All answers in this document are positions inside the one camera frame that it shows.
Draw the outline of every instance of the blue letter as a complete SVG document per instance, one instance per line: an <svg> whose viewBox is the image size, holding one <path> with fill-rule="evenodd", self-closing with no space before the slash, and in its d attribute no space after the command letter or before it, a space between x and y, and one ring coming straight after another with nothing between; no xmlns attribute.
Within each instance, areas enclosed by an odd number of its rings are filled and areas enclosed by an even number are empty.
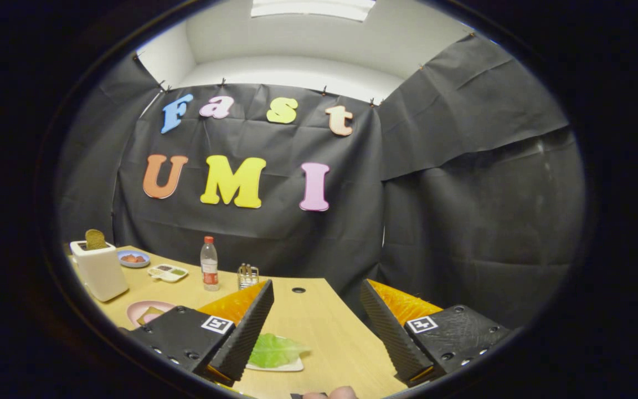
<svg viewBox="0 0 638 399"><path fill-rule="evenodd" d="M162 128L162 134L167 133L167 131L174 129L182 123L177 116L184 116L186 113L186 103L192 99L193 94L188 93L164 107L164 127Z"/></svg>

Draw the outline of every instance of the wooden table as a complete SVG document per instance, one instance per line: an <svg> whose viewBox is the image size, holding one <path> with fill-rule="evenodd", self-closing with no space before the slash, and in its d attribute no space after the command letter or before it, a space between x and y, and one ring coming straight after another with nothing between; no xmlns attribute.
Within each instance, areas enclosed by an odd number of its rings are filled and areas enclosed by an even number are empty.
<svg viewBox="0 0 638 399"><path fill-rule="evenodd" d="M138 250L121 247L119 250ZM235 273L218 272L220 290L203 289L202 272L188 265L148 253L150 266L160 263L188 270L188 276L176 283L152 279L147 268L126 268L129 291L102 303L91 296L100 310L122 328L134 329L127 318L127 306L141 300L167 301L197 309L238 290ZM347 308L323 278L271 278L274 305L263 333L291 338L311 347L301 356L303 371L272 372L245 369L243 378L233 389L258 399L289 399L291 393L327 392L349 385L361 399L375 399L406 389L395 376L383 343ZM304 293L292 288L302 287Z"/></svg>

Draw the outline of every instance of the foam letter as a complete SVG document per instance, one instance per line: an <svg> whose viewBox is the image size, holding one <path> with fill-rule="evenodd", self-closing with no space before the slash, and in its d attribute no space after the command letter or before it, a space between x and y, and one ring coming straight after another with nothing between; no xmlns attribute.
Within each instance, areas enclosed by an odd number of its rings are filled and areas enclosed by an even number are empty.
<svg viewBox="0 0 638 399"><path fill-rule="evenodd" d="M166 160L167 157L159 154L152 154L147 158L147 171L144 174L142 188L152 198L164 199L174 194L179 184L179 176L182 174L182 167L188 162L188 158L185 156L172 156L172 171L169 174L169 180L164 187L159 187L157 184L159 169Z"/></svg>
<svg viewBox="0 0 638 399"><path fill-rule="evenodd" d="M259 208L263 203L258 197L260 185L260 171L267 164L264 159L249 157L238 167L233 174L225 156L209 156L205 162L210 166L208 179L205 183L205 192L200 197L204 204L218 204L220 200L216 194L216 188L220 190L223 202L228 205L235 192L235 205L243 208Z"/></svg>
<svg viewBox="0 0 638 399"><path fill-rule="evenodd" d="M230 109L230 106L233 105L233 102L235 102L235 100L228 96L217 96L217 98L208 100L208 104L204 105L198 113L201 116L212 116L216 119L223 119L230 115L228 109Z"/></svg>
<svg viewBox="0 0 638 399"><path fill-rule="evenodd" d="M299 106L296 99L276 98L270 103L267 120L288 124L297 117L295 109Z"/></svg>
<svg viewBox="0 0 638 399"><path fill-rule="evenodd" d="M188 93L164 107L164 127L162 127L162 134L167 133L167 131L174 129L182 123L179 117L184 116L186 113L186 103L192 99L193 94Z"/></svg>
<svg viewBox="0 0 638 399"><path fill-rule="evenodd" d="M304 184L304 200L299 207L306 211L326 211L329 203L324 200L324 175L329 167L323 163L305 162L302 169L307 180Z"/></svg>
<svg viewBox="0 0 638 399"><path fill-rule="evenodd" d="M326 109L326 113L329 114L329 129L339 136L348 136L354 129L349 128L345 124L346 119L352 119L354 114L346 112L346 107L343 105L333 106Z"/></svg>

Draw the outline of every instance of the yellow letter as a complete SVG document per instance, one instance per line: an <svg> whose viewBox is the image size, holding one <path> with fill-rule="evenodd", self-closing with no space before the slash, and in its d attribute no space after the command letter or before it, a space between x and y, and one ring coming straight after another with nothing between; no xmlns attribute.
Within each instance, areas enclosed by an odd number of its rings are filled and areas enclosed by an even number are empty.
<svg viewBox="0 0 638 399"><path fill-rule="evenodd" d="M233 174L225 156L209 156L205 162L208 169L208 179L205 183L205 192L200 197L204 204L218 204L220 200L216 194L216 187L220 190L223 202L228 205L235 192L240 189L235 198L235 205L243 208L259 208L263 203L258 198L260 185L260 171L267 165L264 159L249 157L238 167Z"/></svg>
<svg viewBox="0 0 638 399"><path fill-rule="evenodd" d="M297 117L296 111L299 102L296 99L276 98L270 103L270 110L267 112L267 120L288 124Z"/></svg>

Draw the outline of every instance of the black curtain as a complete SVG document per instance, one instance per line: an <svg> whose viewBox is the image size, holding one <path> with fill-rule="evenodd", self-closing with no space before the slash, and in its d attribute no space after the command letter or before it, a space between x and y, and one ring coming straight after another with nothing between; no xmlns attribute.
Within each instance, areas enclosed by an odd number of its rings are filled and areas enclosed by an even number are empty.
<svg viewBox="0 0 638 399"><path fill-rule="evenodd" d="M188 94L180 124L162 134L164 107ZM216 96L234 99L222 119L199 115ZM296 99L296 119L268 121L276 98ZM345 106L349 136L329 129L326 109ZM375 278L383 225L380 181L380 123L377 109L343 96L263 84L194 86L162 94L132 126L117 172L114 229L119 245L199 264L203 237L215 237L219 269L235 272L241 263L258 266L262 275L326 278L359 316L359 283ZM188 157L174 193L165 199L145 194L147 157L167 157L157 184L167 183L172 156ZM205 204L208 156L225 156L235 172L248 157L266 161L261 170L257 209ZM330 167L326 174L325 212L299 208L305 193L304 162ZM235 285L235 281L221 282Z"/></svg>
<svg viewBox="0 0 638 399"><path fill-rule="evenodd" d="M163 108L187 94L181 123L161 134ZM230 115L200 116L215 96L235 100ZM275 98L298 101L290 124L267 120ZM353 113L349 136L329 129L325 110L337 105ZM168 158L188 157L166 199L142 189L150 154L167 157L159 185ZM211 155L226 156L233 171L248 157L266 161L259 209L200 201ZM525 323L569 267L585 201L577 143L557 102L478 35L446 48L380 107L262 84L160 94L129 56L90 94L61 156L67 242L94 228L116 245L198 264L203 237L213 235L221 270L251 263L263 275L326 278L363 320L359 282L376 278L509 328ZM325 212L299 208L303 162L331 168Z"/></svg>
<svg viewBox="0 0 638 399"><path fill-rule="evenodd" d="M88 229L100 230L112 242L112 199L122 149L159 92L152 75L129 55L82 102L56 171L56 212L65 243L85 239Z"/></svg>
<svg viewBox="0 0 638 399"><path fill-rule="evenodd" d="M477 35L416 71L379 116L380 280L526 323L564 277L583 221L583 167L557 102Z"/></svg>

